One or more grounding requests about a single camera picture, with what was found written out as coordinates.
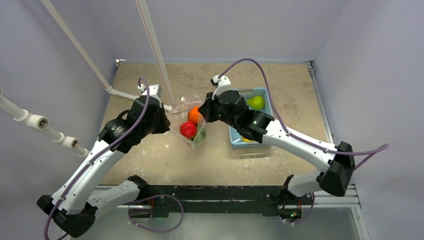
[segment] black motor joint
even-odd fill
[[[349,143],[342,141],[337,146],[338,152],[352,153],[353,149]],[[355,170],[355,159],[352,155],[335,154],[333,161],[329,162],[330,167],[326,172],[322,172],[316,181],[319,187],[325,192],[343,197],[346,194],[352,174]]]
[[[282,185],[281,190],[279,192],[279,197],[283,202],[283,206],[297,205],[299,202],[300,197],[295,196],[289,191],[289,182],[293,177],[294,175],[292,174],[285,179],[284,184]]]
[[[147,96],[142,95],[135,99],[130,110],[121,112],[117,118],[108,121],[98,135],[99,141],[108,144],[113,143],[135,124],[145,106]],[[163,134],[170,130],[170,121],[167,119],[163,103],[154,97],[150,97],[146,112],[134,130],[120,143],[115,145],[112,151],[118,150],[122,153],[128,151],[149,134]]]
[[[206,95],[199,108],[207,123],[222,121],[233,127],[244,138],[262,143],[266,128],[274,118],[262,111],[249,109],[246,100],[236,90],[227,90],[212,99],[213,93]]]

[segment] lavender wall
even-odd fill
[[[424,2],[349,1],[316,58],[316,80],[337,141],[389,142],[355,172],[372,240],[422,239]]]
[[[154,61],[135,0],[86,0],[115,58]],[[347,0],[148,0],[166,61],[313,60]]]
[[[53,4],[111,83],[115,59],[85,1]],[[90,148],[108,95],[43,5],[0,1],[0,35],[3,96]],[[0,239],[43,239],[46,215],[37,199],[56,191],[82,159],[1,110],[0,123]]]

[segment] tabletop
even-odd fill
[[[177,99],[206,96],[212,92],[210,79],[220,74],[227,63],[170,63],[166,71]],[[327,133],[311,75],[305,64],[262,64],[271,96],[284,123],[303,134],[327,141]],[[264,87],[258,67],[240,63],[225,74],[233,88]],[[139,95],[137,80],[144,76],[149,84],[162,83],[154,63],[120,63],[113,87]],[[166,91],[162,101],[170,104]],[[110,96],[102,121],[115,119],[130,109],[132,100]],[[261,157],[237,157],[230,144],[229,127],[223,122],[207,124],[203,143],[191,148],[172,133],[150,134],[134,146],[104,177],[102,185],[119,185],[138,175],[151,185],[282,185],[288,175],[310,172],[314,167],[277,147]]]

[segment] blue plastic basket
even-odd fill
[[[265,106],[260,109],[260,111],[274,116],[273,110],[270,104],[270,97],[268,96],[267,89],[265,87],[255,87],[255,88],[239,88],[233,89],[237,90],[238,93],[244,97],[247,101],[248,99],[253,98],[254,96],[262,96],[265,101]],[[269,145],[260,144],[256,141],[245,142],[242,140],[242,136],[232,127],[229,127],[229,140],[231,142],[231,147],[233,149],[238,148],[269,148]]]

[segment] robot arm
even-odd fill
[[[128,179],[121,185],[100,194],[91,194],[115,163],[122,159],[133,146],[139,144],[145,136],[162,134],[170,130],[170,122],[166,118],[160,99],[159,85],[150,85],[150,99],[141,122],[119,144],[92,161],[95,155],[128,131],[139,118],[147,98],[146,88],[142,85],[139,89],[142,95],[134,100],[130,110],[123,111],[117,118],[105,124],[90,154],[71,178],[53,195],[43,195],[37,201],[37,205],[46,214],[50,214],[53,206],[60,200],[60,205],[53,214],[53,220],[74,238],[84,234],[95,219],[104,213],[137,199],[143,184],[137,182],[138,179]],[[66,197],[62,198],[67,186],[74,181],[83,168],[87,169],[77,178]]]
[[[215,91],[206,95],[205,103],[199,108],[199,112],[207,123],[222,121],[236,129],[242,137],[248,140],[283,149],[316,167],[317,170],[311,173],[289,176],[283,186],[285,194],[301,197],[308,193],[324,190],[338,197],[345,195],[355,169],[354,158],[330,153],[328,150],[352,152],[349,144],[342,142],[336,146],[291,128],[287,128],[289,133],[286,133],[280,122],[272,116],[249,109],[244,97],[236,90],[230,90],[231,83],[228,77],[219,78],[216,75],[211,79],[211,83],[215,86]],[[306,139],[326,151],[299,141],[291,137],[291,134]]]
[[[246,139],[284,149],[316,167],[313,172],[289,176],[276,195],[281,202],[296,203],[299,197],[321,190],[334,196],[345,195],[355,168],[352,156],[325,152],[294,139],[290,134],[283,131],[281,124],[275,121],[272,116],[249,109],[245,99],[236,90],[231,90],[231,83],[227,77],[223,76],[218,79],[218,76],[215,76],[211,82],[216,89],[206,95],[205,103],[199,108],[199,112],[206,122],[222,121],[235,128]],[[55,204],[61,201],[58,209],[54,211],[52,219],[62,230],[74,238],[84,234],[92,226],[95,219],[104,213],[119,205],[152,196],[151,186],[137,176],[129,177],[121,185],[109,190],[91,195],[105,174],[133,146],[139,144],[148,134],[161,134],[169,130],[170,122],[161,103],[159,86],[151,85],[149,87],[149,104],[141,122],[119,144],[92,161],[93,156],[127,132],[139,118],[146,102],[145,87],[140,86],[139,89],[143,94],[134,100],[130,110],[123,111],[116,119],[105,124],[90,155],[72,177],[53,195],[43,195],[37,201],[37,205],[48,215]],[[289,131],[289,133],[308,139],[325,149],[343,152],[352,151],[350,145],[344,142],[336,146],[332,143],[313,139],[290,128]],[[67,186],[83,168],[87,169],[77,178],[66,197],[62,198]],[[177,188],[178,186],[172,186],[173,191],[178,190]],[[217,191],[216,189],[208,190],[206,188],[206,191]],[[191,196],[192,191],[185,192],[184,190],[184,193],[187,194],[185,197],[191,199],[193,197]]]

